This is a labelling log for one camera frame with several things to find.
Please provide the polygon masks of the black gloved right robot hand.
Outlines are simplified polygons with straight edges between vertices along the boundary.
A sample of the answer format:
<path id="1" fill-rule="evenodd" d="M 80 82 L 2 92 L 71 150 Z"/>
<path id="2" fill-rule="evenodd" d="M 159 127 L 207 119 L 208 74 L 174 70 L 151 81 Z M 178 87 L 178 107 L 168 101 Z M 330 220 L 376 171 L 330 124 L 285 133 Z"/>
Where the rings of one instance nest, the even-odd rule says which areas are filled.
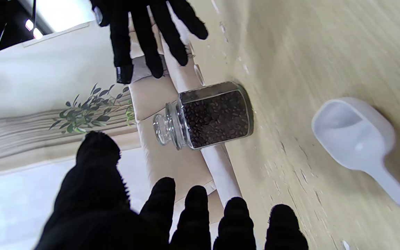
<path id="1" fill-rule="evenodd" d="M 119 84 L 131 84 L 134 72 L 130 56 L 129 19 L 132 19 L 146 65 L 155 78 L 163 76 L 164 68 L 151 29 L 152 19 L 168 44 L 171 54 L 182 66 L 187 65 L 188 55 L 169 9 L 173 10 L 189 32 L 197 38 L 205 40 L 209 35 L 205 24 L 185 0 L 92 0 L 91 7 L 97 24 L 110 28 L 113 63 L 116 68 L 116 81 Z"/>

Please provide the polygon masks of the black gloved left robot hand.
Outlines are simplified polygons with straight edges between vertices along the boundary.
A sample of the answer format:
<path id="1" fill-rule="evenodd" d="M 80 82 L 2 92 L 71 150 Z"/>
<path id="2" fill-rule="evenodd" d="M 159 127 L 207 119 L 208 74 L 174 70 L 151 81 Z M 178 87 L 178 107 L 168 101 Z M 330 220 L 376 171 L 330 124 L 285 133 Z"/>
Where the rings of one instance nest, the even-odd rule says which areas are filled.
<path id="1" fill-rule="evenodd" d="M 193 186 L 185 198 L 177 229 L 170 236 L 176 183 L 154 184 L 141 211 L 117 169 L 120 149 L 107 134 L 91 131 L 64 177 L 36 250 L 255 250 L 254 223 L 243 198 L 230 199 L 211 243 L 208 195 Z"/>

